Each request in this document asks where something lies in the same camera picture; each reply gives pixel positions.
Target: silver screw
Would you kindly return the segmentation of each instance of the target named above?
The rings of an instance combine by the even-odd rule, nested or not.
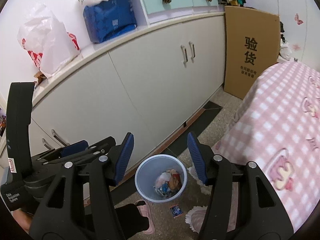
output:
[[[257,164],[255,162],[249,162],[248,166],[254,169],[255,167],[257,167]]]
[[[72,162],[66,162],[66,163],[64,164],[64,167],[67,168],[67,169],[69,169],[69,168],[72,167],[72,165],[73,165]]]
[[[99,157],[99,161],[101,161],[101,162],[105,162],[107,159],[108,159],[108,157],[105,155],[102,155]]]
[[[222,156],[219,155],[219,154],[217,154],[217,155],[215,155],[215,156],[213,157],[213,159],[214,159],[215,161],[217,161],[217,162],[220,162],[220,161],[222,161]]]

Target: red and white plastic bag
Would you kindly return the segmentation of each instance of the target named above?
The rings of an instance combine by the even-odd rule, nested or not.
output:
[[[76,36],[67,33],[64,24],[40,3],[32,8],[26,22],[19,28],[18,42],[47,78],[80,53]]]

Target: brown cardboard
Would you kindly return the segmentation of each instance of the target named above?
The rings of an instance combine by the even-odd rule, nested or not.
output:
[[[225,11],[227,62],[224,90],[243,99],[257,77],[277,62],[280,20],[278,15],[245,7],[225,6]]]

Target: slipper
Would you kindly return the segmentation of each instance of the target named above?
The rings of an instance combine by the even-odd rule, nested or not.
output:
[[[153,234],[156,229],[155,229],[155,225],[153,224],[152,218],[151,218],[151,211],[150,211],[150,207],[147,201],[145,201],[144,199],[140,199],[138,201],[135,202],[135,205],[139,202],[139,201],[144,201],[145,205],[143,206],[136,206],[140,212],[140,214],[143,217],[147,217],[149,219],[149,228],[148,230],[142,231],[144,234],[146,235],[151,235]]]

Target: trash can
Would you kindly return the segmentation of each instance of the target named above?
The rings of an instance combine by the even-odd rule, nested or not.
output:
[[[165,171],[175,169],[180,174],[182,188],[178,193],[170,198],[164,198],[158,195],[154,185],[156,179]],[[187,170],[177,158],[159,154],[146,159],[140,164],[135,175],[135,184],[140,195],[154,203],[164,203],[172,201],[179,197],[187,185]]]

